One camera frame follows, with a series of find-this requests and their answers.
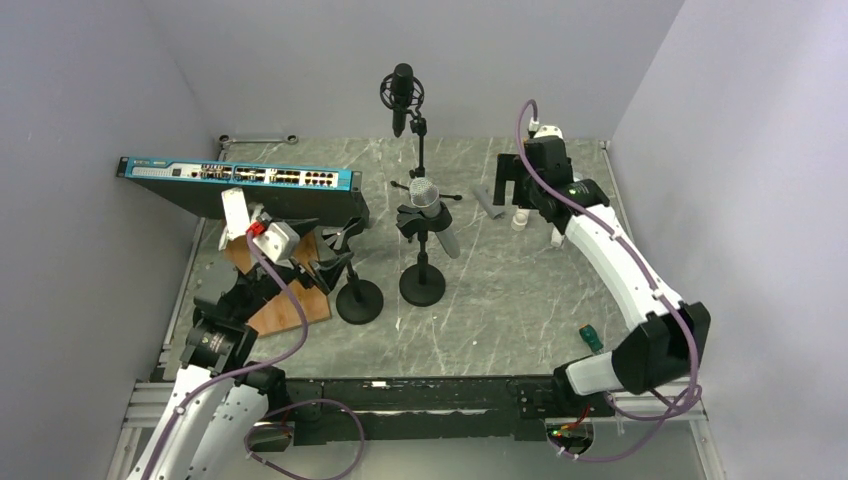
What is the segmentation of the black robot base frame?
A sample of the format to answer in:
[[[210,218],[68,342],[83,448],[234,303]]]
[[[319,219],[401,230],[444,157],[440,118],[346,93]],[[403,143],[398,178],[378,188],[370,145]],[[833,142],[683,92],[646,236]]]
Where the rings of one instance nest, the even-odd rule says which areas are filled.
[[[613,415],[600,394],[566,399],[551,375],[289,378],[246,442],[261,453],[360,439],[543,441]]]

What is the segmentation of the black condenser microphone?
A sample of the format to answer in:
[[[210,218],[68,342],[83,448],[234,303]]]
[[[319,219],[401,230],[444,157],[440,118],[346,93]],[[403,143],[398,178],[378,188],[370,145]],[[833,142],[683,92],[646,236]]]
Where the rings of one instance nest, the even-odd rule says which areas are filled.
[[[389,90],[393,111],[393,134],[399,138],[405,129],[405,118],[414,93],[414,73],[409,64],[399,63],[395,66]]]

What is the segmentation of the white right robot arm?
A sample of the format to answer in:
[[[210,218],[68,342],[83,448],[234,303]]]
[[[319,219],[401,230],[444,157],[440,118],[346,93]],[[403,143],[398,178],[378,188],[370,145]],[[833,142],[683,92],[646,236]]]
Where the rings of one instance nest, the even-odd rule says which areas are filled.
[[[523,147],[523,154],[497,158],[495,204],[504,204],[506,185],[513,183],[513,205],[537,211],[579,249],[613,295],[628,330],[611,351],[555,370],[555,409],[574,415],[592,394],[642,394],[696,370],[711,323],[704,304],[684,301],[647,264],[601,187],[575,179],[562,139],[536,136]]]

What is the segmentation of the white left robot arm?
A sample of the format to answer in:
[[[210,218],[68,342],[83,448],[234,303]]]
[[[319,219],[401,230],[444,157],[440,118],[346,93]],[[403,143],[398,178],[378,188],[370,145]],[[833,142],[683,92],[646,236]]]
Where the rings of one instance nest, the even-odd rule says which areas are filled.
[[[241,271],[225,263],[195,293],[192,326],[169,400],[130,478],[200,479],[211,473],[230,441],[290,406],[286,374],[277,365],[304,346],[310,325],[292,286],[329,294],[353,257],[342,248],[325,261],[299,261],[297,246],[320,224],[316,218],[283,220],[261,213],[227,226],[227,233],[245,239],[253,264]],[[249,322],[280,295],[294,307],[300,337],[283,353],[251,362],[258,333]]]

